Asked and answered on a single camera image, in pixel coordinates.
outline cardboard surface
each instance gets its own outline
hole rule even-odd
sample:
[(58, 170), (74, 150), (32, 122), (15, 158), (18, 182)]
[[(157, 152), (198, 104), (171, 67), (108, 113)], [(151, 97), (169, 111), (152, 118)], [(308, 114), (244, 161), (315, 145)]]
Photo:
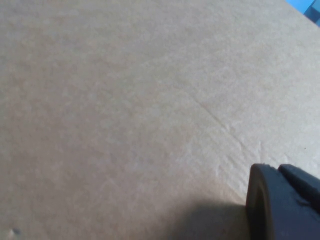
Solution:
[(253, 163), (320, 177), (320, 31), (278, 0), (2, 0), (0, 229), (248, 239)]

